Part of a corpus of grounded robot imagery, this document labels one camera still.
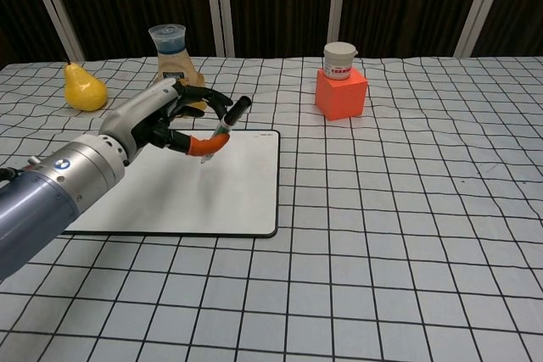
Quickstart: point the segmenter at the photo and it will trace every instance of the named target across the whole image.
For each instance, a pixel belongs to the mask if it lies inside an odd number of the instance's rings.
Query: white board
[[[199,139],[209,131],[187,131]],[[279,133],[233,131],[212,160],[145,147],[67,233],[270,237],[277,231]]]

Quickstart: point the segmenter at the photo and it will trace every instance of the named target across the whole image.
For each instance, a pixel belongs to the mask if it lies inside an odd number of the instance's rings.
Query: orange block
[[[316,74],[315,103],[328,120],[358,116],[364,109],[367,79],[354,68],[346,80],[331,80],[323,70]]]

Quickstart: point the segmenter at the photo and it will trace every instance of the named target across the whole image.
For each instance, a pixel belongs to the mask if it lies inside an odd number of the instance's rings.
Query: robotic arm
[[[220,150],[228,134],[200,141],[170,129],[174,117],[201,117],[190,103],[206,101],[219,119],[232,100],[219,92],[167,79],[111,112],[97,136],[83,135],[22,170],[0,170],[0,281],[20,269],[125,174],[151,143],[193,156]]]

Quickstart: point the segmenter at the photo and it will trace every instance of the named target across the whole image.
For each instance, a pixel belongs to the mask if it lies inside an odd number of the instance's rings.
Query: blue logo
[[[68,159],[60,159],[54,162],[54,168],[57,170],[66,170],[68,167],[70,167]]]

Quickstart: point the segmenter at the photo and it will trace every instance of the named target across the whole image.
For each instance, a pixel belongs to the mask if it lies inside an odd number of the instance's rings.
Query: grid tablecloth
[[[543,58],[357,59],[364,115],[334,122],[321,58],[194,63],[281,132],[277,235],[59,237],[0,284],[1,361],[543,360]],[[0,72],[0,164],[96,132],[157,70],[84,66],[92,114],[61,63]]]

